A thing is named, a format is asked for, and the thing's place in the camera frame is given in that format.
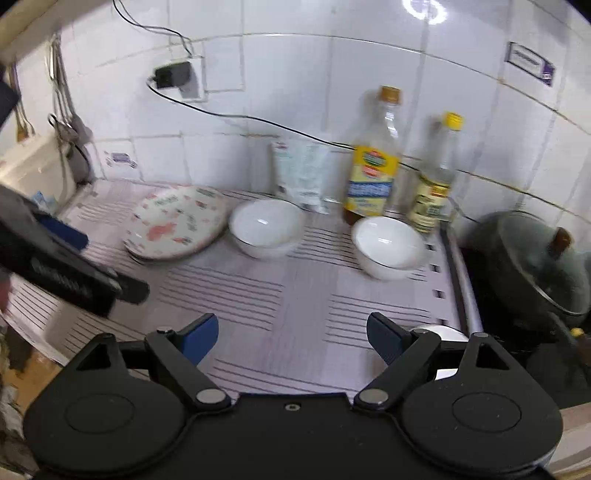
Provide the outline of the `person's left hand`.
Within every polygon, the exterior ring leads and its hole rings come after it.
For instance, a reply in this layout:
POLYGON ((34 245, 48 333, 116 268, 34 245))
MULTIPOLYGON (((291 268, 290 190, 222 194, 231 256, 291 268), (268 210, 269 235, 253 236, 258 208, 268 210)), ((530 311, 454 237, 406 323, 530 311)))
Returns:
POLYGON ((11 294, 11 274, 0 270, 0 310, 5 312, 9 305, 11 294))

